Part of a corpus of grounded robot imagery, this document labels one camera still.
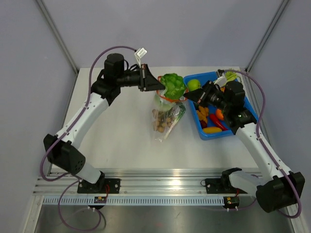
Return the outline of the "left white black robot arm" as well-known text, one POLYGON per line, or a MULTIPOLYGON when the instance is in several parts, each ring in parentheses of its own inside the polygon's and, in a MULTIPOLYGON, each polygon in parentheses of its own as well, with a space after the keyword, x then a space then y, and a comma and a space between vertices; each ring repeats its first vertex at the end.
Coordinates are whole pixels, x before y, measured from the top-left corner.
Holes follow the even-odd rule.
POLYGON ((104 190, 104 175, 86 162, 78 148, 96 119, 121 93, 121 88, 136 86, 140 91, 164 90, 150 72, 147 64, 136 70, 124 68, 124 56, 112 53, 104 61, 97 80, 91 83, 87 99, 76 115, 56 135, 44 138, 48 161, 67 173, 88 182, 94 193, 104 190))

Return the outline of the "longan bunch with leaves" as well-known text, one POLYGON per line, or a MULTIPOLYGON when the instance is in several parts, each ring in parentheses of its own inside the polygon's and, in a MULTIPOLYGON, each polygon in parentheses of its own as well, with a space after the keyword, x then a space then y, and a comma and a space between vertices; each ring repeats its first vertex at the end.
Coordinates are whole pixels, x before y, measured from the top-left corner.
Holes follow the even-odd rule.
POLYGON ((176 124, 171 123, 170 110, 152 110, 153 115, 153 130, 159 133, 169 133, 176 124))

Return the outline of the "napa cabbage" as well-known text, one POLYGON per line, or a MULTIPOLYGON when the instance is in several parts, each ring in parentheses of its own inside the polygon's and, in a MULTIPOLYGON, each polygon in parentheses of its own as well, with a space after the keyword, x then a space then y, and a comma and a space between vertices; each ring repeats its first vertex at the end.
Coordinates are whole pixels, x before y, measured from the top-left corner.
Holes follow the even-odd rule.
POLYGON ((188 91, 182 76, 176 73, 167 73, 158 76, 158 80, 165 86, 164 90, 157 90, 154 102, 158 110, 168 111, 176 104, 183 103, 187 99, 184 94, 188 91))

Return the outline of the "clear zip bag orange zipper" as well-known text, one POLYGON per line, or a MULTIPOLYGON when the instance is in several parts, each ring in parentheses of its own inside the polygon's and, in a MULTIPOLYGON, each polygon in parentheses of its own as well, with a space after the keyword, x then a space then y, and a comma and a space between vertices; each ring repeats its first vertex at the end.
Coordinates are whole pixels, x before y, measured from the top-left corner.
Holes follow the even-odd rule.
POLYGON ((157 141, 167 139, 173 128, 186 112, 184 94, 188 92, 183 77, 176 73, 159 76, 158 80, 165 86, 157 90, 153 100, 152 128, 153 138, 157 141))

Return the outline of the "green scallion bunch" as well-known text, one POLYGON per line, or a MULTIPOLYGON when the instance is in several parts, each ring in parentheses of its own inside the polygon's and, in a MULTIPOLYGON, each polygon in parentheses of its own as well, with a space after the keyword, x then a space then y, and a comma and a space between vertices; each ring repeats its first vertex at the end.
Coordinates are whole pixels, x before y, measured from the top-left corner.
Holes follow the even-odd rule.
POLYGON ((172 124, 176 124, 181 117, 185 114, 186 107, 182 102, 177 102, 170 110, 170 119, 172 124))

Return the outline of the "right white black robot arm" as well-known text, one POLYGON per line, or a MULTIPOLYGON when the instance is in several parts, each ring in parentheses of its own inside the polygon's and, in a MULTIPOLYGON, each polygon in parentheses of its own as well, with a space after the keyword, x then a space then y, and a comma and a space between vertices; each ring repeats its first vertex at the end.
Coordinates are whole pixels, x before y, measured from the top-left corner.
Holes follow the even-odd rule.
POLYGON ((252 195, 267 213, 296 204, 297 213, 292 218, 299 217, 305 178, 300 172, 292 172, 260 133, 259 120, 244 106, 243 85, 230 81, 221 91, 218 85, 209 81, 202 88, 185 93, 184 97, 199 106, 212 105, 222 110, 225 123, 247 148, 261 172, 262 178, 257 178, 240 168, 226 170, 220 181, 222 190, 240 189, 252 195))

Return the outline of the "green apple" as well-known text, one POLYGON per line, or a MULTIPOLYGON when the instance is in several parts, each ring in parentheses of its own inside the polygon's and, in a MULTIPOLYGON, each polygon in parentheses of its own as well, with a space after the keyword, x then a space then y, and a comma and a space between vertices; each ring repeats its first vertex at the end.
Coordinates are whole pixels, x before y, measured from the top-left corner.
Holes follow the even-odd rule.
POLYGON ((201 83, 198 79, 192 79, 192 80, 188 81, 187 87, 188 87, 189 91, 194 91, 196 89, 201 88, 201 83))

